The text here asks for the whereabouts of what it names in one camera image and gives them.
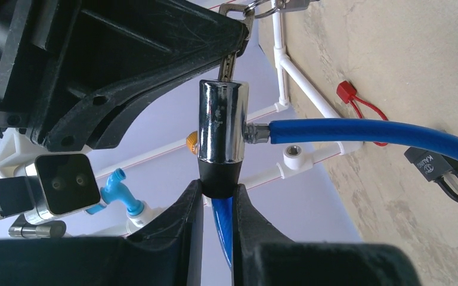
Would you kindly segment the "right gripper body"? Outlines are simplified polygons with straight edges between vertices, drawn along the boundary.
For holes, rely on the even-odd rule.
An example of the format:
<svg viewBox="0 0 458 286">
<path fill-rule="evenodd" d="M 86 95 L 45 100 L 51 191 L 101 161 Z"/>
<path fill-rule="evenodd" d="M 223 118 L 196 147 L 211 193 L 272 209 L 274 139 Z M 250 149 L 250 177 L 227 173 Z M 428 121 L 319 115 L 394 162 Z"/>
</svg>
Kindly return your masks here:
<svg viewBox="0 0 458 286">
<path fill-rule="evenodd" d="M 81 1 L 0 1 L 0 128 L 78 121 L 54 101 Z"/>
</svg>

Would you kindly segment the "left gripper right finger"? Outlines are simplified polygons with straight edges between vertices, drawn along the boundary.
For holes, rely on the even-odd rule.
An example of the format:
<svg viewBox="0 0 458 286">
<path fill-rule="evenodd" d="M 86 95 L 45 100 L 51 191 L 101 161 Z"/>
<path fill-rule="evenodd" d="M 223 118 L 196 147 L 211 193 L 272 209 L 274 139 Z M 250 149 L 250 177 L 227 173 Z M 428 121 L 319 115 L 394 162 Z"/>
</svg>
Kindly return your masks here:
<svg viewBox="0 0 458 286">
<path fill-rule="evenodd" d="M 410 259 L 387 244 L 302 243 L 233 191 L 233 285 L 420 285 Z"/>
</svg>

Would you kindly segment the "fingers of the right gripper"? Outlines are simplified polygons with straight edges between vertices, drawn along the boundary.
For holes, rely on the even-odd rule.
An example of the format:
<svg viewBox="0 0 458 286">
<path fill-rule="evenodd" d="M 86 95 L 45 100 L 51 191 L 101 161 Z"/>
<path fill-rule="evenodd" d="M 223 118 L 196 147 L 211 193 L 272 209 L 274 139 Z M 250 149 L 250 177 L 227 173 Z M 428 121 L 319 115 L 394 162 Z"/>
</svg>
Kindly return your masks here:
<svg viewBox="0 0 458 286">
<path fill-rule="evenodd" d="M 54 101 L 78 121 L 27 128 L 50 152 L 117 147 L 155 100 L 245 48 L 240 21 L 189 1 L 81 1 Z"/>
</svg>

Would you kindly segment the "blue cable lock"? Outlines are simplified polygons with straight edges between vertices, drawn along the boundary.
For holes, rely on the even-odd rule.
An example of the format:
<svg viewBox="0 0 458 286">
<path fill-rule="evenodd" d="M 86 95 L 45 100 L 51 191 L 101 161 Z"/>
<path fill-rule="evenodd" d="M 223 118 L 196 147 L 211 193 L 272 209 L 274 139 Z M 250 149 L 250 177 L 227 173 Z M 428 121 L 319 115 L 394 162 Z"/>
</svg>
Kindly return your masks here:
<svg viewBox="0 0 458 286">
<path fill-rule="evenodd" d="M 458 161 L 458 136 L 401 122 L 371 119 L 295 119 L 268 124 L 247 122 L 245 82 L 202 80 L 197 156 L 203 194 L 212 201 L 219 241 L 233 263 L 233 193 L 246 144 L 300 142 L 378 142 Z"/>
</svg>

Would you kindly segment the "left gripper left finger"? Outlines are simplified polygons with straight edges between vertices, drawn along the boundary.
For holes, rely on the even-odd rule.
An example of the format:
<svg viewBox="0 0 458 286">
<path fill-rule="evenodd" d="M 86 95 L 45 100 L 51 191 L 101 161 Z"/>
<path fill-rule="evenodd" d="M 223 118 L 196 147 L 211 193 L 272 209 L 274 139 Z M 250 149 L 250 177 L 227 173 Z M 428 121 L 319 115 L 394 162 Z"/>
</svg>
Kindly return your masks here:
<svg viewBox="0 0 458 286">
<path fill-rule="evenodd" d="M 200 181 L 128 237 L 0 240 L 0 285 L 199 285 Z"/>
</svg>

